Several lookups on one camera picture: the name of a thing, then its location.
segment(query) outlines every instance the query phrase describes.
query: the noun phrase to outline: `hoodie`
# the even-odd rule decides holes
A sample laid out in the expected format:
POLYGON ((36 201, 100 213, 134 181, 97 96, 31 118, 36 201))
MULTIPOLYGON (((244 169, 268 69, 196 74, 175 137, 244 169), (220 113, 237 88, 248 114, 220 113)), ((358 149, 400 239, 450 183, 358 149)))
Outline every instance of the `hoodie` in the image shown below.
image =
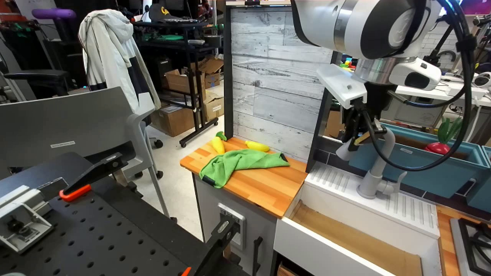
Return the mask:
POLYGON ((138 108, 137 95, 150 92, 155 109, 160 109, 157 92, 133 39, 133 25, 121 12, 90 12, 80 24, 79 40, 91 91, 120 86, 133 111, 138 108))

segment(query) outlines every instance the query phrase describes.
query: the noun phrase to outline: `teal bin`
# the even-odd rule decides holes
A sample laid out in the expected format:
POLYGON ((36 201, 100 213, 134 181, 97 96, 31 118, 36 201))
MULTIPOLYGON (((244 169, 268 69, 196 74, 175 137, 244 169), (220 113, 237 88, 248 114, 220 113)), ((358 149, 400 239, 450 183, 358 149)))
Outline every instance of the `teal bin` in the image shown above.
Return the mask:
MULTIPOLYGON (((482 149, 486 155, 486 161, 490 164, 491 148, 482 146, 482 149)), ((491 213, 491 170, 481 173, 476 184, 467 194, 467 204, 491 213)))
MULTIPOLYGON (((425 144, 438 142, 436 135, 433 134, 393 125, 383 125, 390 128, 396 136, 410 138, 425 144)), ((454 142, 455 140, 450 141, 449 146, 451 147, 454 142)), ((378 143, 382 147, 383 141, 378 141, 378 143)), ((402 183, 450 198, 470 178, 479 177, 483 172, 489 171, 489 160, 480 146, 462 142, 457 151, 467 154, 466 160, 451 157, 434 168, 418 172, 410 171, 402 183)), ((377 156, 373 145, 365 144, 360 146, 351 158, 350 165, 368 171, 372 168, 377 156)), ((428 165, 440 157, 440 154, 396 143, 389 159, 402 166, 415 167, 428 165)), ((402 172, 402 170, 387 165, 383 171, 383 176, 391 181, 397 181, 402 172)))

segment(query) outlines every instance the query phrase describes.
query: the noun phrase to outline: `chair backrest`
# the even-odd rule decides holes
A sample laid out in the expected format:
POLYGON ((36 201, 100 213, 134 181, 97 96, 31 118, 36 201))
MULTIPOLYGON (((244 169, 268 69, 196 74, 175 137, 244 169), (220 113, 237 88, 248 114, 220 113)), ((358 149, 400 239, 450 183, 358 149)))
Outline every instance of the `chair backrest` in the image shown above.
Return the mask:
POLYGON ((120 87, 0 105, 0 159, 33 166, 66 152, 92 155, 128 142, 133 114, 120 87))

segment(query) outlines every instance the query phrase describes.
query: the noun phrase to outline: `electrical outlet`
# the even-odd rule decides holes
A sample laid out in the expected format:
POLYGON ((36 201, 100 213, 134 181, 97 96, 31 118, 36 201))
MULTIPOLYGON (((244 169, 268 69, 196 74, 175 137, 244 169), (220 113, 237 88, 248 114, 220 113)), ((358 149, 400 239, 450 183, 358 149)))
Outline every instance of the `electrical outlet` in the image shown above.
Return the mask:
POLYGON ((235 234, 230 244, 233 245, 234 247, 237 247, 240 250, 244 250, 246 248, 246 227, 245 227, 246 218, 243 215, 230 209, 229 207, 223 205, 222 203, 218 204, 218 208, 220 209, 220 218, 222 218, 222 216, 229 215, 233 217, 235 222, 239 224, 240 226, 239 232, 235 234))

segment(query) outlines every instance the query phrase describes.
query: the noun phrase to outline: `gray floor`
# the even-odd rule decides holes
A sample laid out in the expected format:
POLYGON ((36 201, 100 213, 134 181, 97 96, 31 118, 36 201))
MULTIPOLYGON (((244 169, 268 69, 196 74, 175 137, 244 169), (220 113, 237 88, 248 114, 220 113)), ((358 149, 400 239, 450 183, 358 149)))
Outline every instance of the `gray floor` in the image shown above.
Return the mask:
MULTIPOLYGON (((159 185, 164 194, 167 209, 171 216, 177 217, 180 226, 199 239, 202 239, 201 227, 191 172, 181 167, 179 162, 183 157, 210 141, 217 132, 223 131, 223 120, 221 116, 218 119, 218 126, 210 127, 202 132, 201 135, 189 141, 185 148, 179 145, 179 140, 193 132, 194 129, 176 137, 170 137, 151 126, 147 127, 150 137, 157 137, 164 142, 162 148, 153 149, 152 152, 157 168, 164 172, 159 185)), ((143 172, 143 177, 130 178, 130 180, 133 180, 138 186, 138 190, 143 194, 143 200, 162 211, 147 170, 143 172)))

